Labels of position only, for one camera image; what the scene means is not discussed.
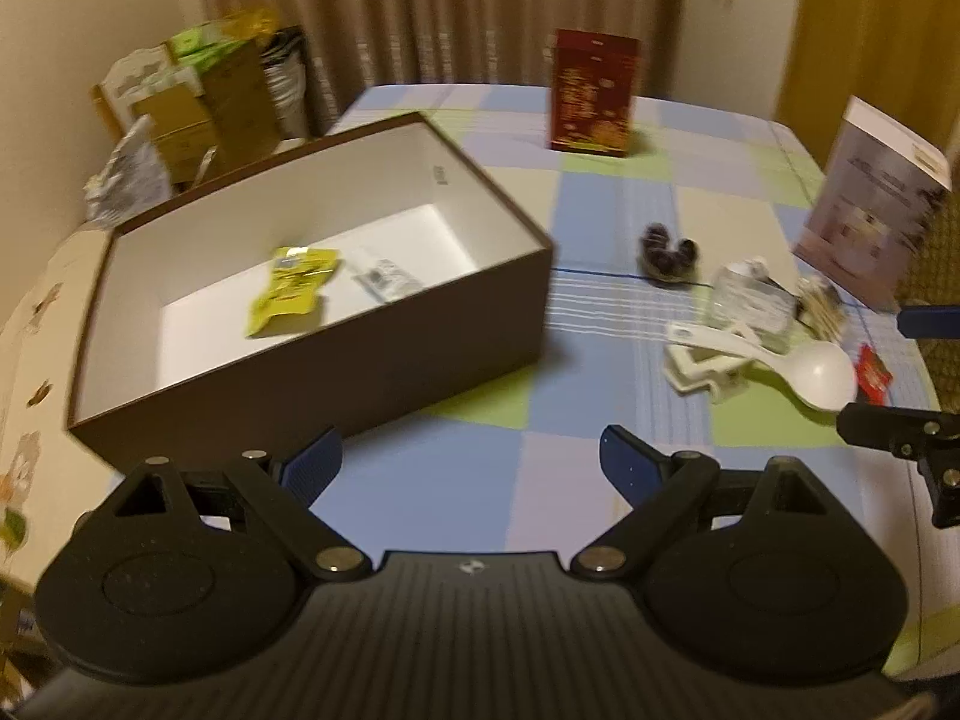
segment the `spoon handle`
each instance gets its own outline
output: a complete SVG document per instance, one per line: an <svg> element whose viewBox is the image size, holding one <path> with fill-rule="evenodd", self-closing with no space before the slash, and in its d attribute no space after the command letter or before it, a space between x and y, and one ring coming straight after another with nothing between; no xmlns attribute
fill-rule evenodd
<svg viewBox="0 0 960 720"><path fill-rule="evenodd" d="M779 362L781 361L779 354L769 352L762 346L751 343L741 336L706 327L703 324L670 322L666 326L666 340L668 343L678 343L680 346L696 346L700 349L731 354L734 357L760 360L773 370L779 370Z"/></svg>

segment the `white spoon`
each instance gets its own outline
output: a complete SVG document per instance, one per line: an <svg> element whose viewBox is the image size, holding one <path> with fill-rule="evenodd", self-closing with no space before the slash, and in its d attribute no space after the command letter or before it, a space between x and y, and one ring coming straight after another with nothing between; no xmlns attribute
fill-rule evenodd
<svg viewBox="0 0 960 720"><path fill-rule="evenodd" d="M781 375L806 405L822 412L838 412L856 398L853 363L843 349L829 341L810 341L789 354L774 354L733 333L685 322L670 322L666 340L759 360Z"/></svg>

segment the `tablecloth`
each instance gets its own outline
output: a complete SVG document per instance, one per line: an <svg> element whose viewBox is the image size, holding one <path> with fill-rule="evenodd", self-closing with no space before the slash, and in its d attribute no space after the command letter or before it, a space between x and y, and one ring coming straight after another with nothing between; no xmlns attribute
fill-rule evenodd
<svg viewBox="0 0 960 720"><path fill-rule="evenodd" d="M545 147L547 109L538 87L374 87L336 125L424 111L549 231L558 254L542 360L354 437L313 511L374 560L402 549L556 550L565 563L629 510L599 469L608 423L725 467L796 455L904 575L909 618L890 670L960 641L958 536L930 526L912 466L844 445L832 418L801 406L771 374L712 404L705 392L679 396L661 373L665 323L696 319L707 287L640 277L643 228L660 221L696 240L702 272L763 254L776 279L792 283L808 270L790 250L823 180L803 145L774 122L635 98L637 156L560 153ZM895 318L843 296L846 350L868 341L880 351L894 374L892 405L935 408L916 345Z"/></svg>

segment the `silver screw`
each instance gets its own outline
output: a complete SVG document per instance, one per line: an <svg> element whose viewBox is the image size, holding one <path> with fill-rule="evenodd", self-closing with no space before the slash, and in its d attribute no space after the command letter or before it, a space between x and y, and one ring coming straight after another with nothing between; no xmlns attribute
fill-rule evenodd
<svg viewBox="0 0 960 720"><path fill-rule="evenodd" d="M577 562L587 571L600 574L616 571L627 562L627 556L616 547L587 547L577 555Z"/></svg>
<svg viewBox="0 0 960 720"><path fill-rule="evenodd" d="M317 565L325 571L349 571L363 562L363 553L353 547L328 547L317 553Z"/></svg>

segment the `cardboard box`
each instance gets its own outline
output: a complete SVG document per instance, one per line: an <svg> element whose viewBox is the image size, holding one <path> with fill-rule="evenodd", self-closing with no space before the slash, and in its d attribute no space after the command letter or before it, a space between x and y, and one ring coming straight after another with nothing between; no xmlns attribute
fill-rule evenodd
<svg viewBox="0 0 960 720"><path fill-rule="evenodd" d="M550 91L550 148L626 156L640 41L557 30Z"/></svg>
<svg viewBox="0 0 960 720"><path fill-rule="evenodd" d="M872 309L896 309L896 284L949 190L942 153L852 98L795 254Z"/></svg>
<svg viewBox="0 0 960 720"><path fill-rule="evenodd" d="M322 316L245 338L272 252L309 244L376 252L425 289L380 305L342 265ZM421 114L323 138L114 231L69 430L121 471L355 434L536 360L552 260L549 237Z"/></svg>
<svg viewBox="0 0 960 720"><path fill-rule="evenodd" d="M119 140L133 118L118 108L123 91L156 71L172 66L165 47L140 50L119 60L92 96L107 128ZM260 52L247 41L200 74L203 95L194 97L178 84L135 103L133 114L149 113L157 121L154 141L174 183L192 183L211 145L217 157L208 179L270 156L280 143L277 113L260 64ZM186 100L190 94L193 103Z"/></svg>

